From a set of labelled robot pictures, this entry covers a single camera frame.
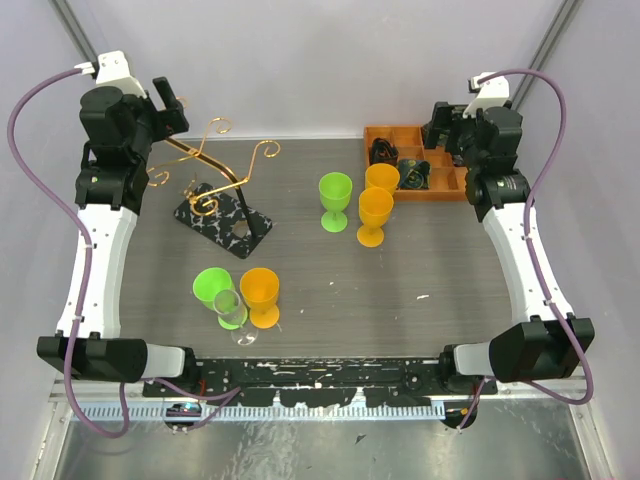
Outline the gold wine glass rack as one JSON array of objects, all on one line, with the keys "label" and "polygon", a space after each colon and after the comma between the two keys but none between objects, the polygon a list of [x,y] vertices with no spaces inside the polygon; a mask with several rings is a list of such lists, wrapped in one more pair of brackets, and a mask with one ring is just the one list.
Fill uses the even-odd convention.
[{"label": "gold wine glass rack", "polygon": [[225,183],[218,187],[193,179],[183,190],[184,200],[174,210],[174,217],[235,257],[246,259],[270,233],[274,222],[248,205],[242,188],[252,179],[256,160],[260,157],[277,157],[281,145],[272,139],[258,141],[253,148],[247,173],[239,176],[231,167],[205,153],[208,136],[205,133],[197,146],[190,146],[174,137],[167,138],[165,143],[178,150],[181,156],[149,167],[148,185],[159,188],[167,184],[171,177],[170,169],[191,160],[220,174]]}]

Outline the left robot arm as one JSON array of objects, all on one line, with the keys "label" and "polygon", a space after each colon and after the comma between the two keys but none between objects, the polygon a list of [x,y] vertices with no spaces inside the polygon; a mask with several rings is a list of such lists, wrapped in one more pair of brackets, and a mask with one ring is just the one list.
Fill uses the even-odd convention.
[{"label": "left robot arm", "polygon": [[178,396],[200,384],[194,352],[120,335],[120,291],[126,252],[140,215],[152,146],[189,124],[168,80],[153,84],[165,107],[146,94],[98,86],[81,100],[88,135],[75,182],[77,216],[88,231],[78,240],[72,281],[52,336],[37,342],[37,355],[67,380],[135,383],[164,378]]}]

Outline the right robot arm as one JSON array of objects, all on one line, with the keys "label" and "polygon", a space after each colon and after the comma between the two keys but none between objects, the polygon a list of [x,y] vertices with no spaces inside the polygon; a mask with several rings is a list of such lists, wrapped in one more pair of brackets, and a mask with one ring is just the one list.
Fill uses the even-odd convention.
[{"label": "right robot arm", "polygon": [[509,106],[477,110],[438,102],[423,128],[428,149],[441,146],[463,161],[466,197],[498,255],[507,284],[512,326],[484,343],[449,345],[438,379],[459,394],[474,377],[531,382],[571,376],[595,337],[562,294],[527,205],[530,186],[517,169],[522,117]]}]

